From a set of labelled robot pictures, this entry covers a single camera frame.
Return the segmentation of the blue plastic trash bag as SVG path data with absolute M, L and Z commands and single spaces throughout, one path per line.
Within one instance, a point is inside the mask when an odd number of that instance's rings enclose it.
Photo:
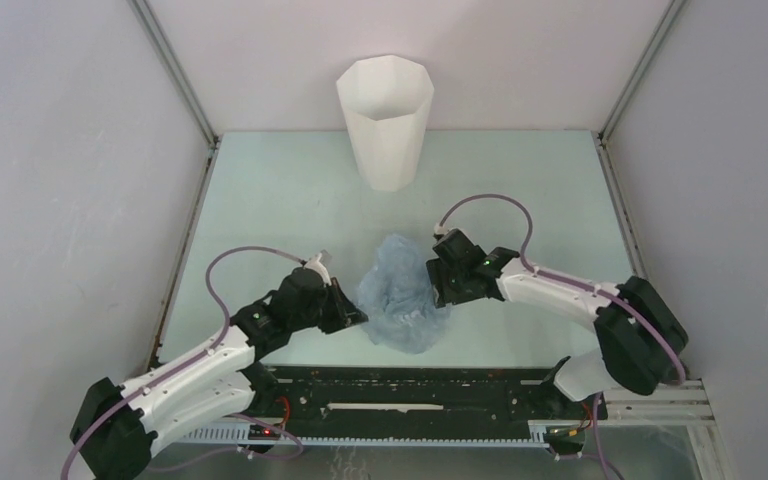
M 420 245 L 399 234 L 386 236 L 371 269 L 356 288 L 356 304 L 367 315 L 363 330 L 375 345 L 417 355 L 448 330 L 451 309 L 435 305 L 435 293 Z

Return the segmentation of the white octagonal trash bin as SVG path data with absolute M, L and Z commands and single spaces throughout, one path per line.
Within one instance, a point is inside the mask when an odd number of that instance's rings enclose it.
M 413 182 L 435 88 L 426 68 L 383 55 L 354 62 L 336 81 L 360 176 L 382 192 Z

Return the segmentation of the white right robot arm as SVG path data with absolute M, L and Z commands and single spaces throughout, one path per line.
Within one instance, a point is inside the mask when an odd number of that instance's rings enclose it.
M 566 418 L 583 400 L 621 387 L 648 396 L 686 374 L 679 354 L 689 337 L 646 279 L 594 283 L 538 265 L 497 247 L 485 252 L 461 230 L 437 226 L 426 269 L 438 308 L 479 299 L 524 303 L 555 312 L 594 333 L 596 349 L 562 358 L 544 380 L 545 411 Z

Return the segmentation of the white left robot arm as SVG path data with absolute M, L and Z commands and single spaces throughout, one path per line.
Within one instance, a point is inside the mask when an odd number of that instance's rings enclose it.
M 298 267 L 181 357 L 119 385 L 108 378 L 93 384 L 70 438 L 96 478 L 134 479 L 195 429 L 230 414 L 271 412 L 280 390 L 261 361 L 292 334 L 332 334 L 367 320 L 336 279 Z

